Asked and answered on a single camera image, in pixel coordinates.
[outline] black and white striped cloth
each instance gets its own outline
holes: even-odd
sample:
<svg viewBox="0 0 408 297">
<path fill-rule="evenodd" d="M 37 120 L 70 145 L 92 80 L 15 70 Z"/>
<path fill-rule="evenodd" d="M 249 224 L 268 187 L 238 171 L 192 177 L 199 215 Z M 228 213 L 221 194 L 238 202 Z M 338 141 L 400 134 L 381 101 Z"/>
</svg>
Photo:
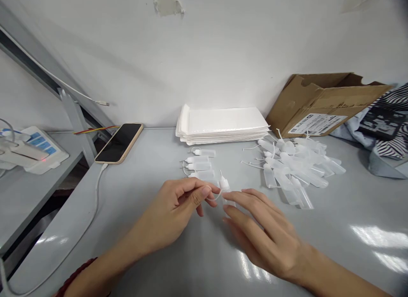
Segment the black and white striped cloth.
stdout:
<svg viewBox="0 0 408 297">
<path fill-rule="evenodd" d="M 371 107 L 373 106 L 408 114 L 408 83 L 397 89 L 388 91 L 371 105 Z M 406 117 L 407 120 L 401 126 L 397 136 L 393 140 L 376 141 L 375 148 L 380 156 L 400 160 L 408 154 L 408 115 Z"/>
</svg>

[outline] white foam packaging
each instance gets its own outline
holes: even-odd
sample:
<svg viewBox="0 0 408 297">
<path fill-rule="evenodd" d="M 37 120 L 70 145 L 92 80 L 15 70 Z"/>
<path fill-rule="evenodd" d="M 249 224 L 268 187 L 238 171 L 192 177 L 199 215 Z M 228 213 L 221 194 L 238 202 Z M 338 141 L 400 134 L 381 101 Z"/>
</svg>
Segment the white foam packaging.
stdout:
<svg viewBox="0 0 408 297">
<path fill-rule="evenodd" d="M 176 136 L 188 145 L 259 140 L 269 125 L 255 107 L 216 110 L 181 109 Z"/>
</svg>

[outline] red bracelet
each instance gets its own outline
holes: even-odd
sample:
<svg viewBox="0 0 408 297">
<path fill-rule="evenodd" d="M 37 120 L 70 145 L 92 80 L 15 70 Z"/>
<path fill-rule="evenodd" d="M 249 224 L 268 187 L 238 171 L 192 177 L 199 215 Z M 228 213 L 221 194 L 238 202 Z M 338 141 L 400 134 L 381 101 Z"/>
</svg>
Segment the red bracelet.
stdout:
<svg viewBox="0 0 408 297">
<path fill-rule="evenodd" d="M 58 290 L 58 293 L 55 295 L 55 297 L 64 297 L 65 292 L 67 291 L 68 287 L 71 285 L 71 283 L 75 280 L 75 278 L 89 265 L 92 264 L 93 261 L 97 259 L 89 259 L 86 263 L 82 264 L 81 267 L 79 267 L 65 282 L 64 285 Z"/>
</svg>

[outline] hand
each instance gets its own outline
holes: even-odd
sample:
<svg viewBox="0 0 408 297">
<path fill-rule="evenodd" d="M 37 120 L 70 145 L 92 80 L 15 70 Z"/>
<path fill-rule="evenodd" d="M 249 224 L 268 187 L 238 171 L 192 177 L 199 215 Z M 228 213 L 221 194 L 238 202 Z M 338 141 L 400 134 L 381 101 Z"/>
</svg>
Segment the hand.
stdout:
<svg viewBox="0 0 408 297">
<path fill-rule="evenodd" d="M 221 190 L 197 178 L 166 181 L 156 198 L 136 222 L 125 239 L 135 249 L 139 259 L 149 253 L 169 246 L 183 232 L 194 210 L 204 216 L 201 202 L 214 199 Z M 215 201 L 206 200 L 211 207 Z"/>
<path fill-rule="evenodd" d="M 224 218 L 224 221 L 231 227 L 249 260 L 277 277 L 302 285 L 318 251 L 298 237 L 283 212 L 265 194 L 254 189 L 222 196 L 251 212 L 263 227 L 237 208 L 224 206 L 225 213 L 231 217 Z"/>
</svg>

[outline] fingernail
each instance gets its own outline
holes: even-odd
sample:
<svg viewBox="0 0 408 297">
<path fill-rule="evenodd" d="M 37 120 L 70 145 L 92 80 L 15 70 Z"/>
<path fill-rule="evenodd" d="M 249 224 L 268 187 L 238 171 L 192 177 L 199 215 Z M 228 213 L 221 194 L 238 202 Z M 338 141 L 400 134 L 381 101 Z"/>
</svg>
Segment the fingernail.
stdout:
<svg viewBox="0 0 408 297">
<path fill-rule="evenodd" d="M 201 190 L 201 194 L 203 195 L 204 198 L 207 198 L 210 193 L 211 193 L 211 188 L 209 186 L 205 186 Z"/>
</svg>

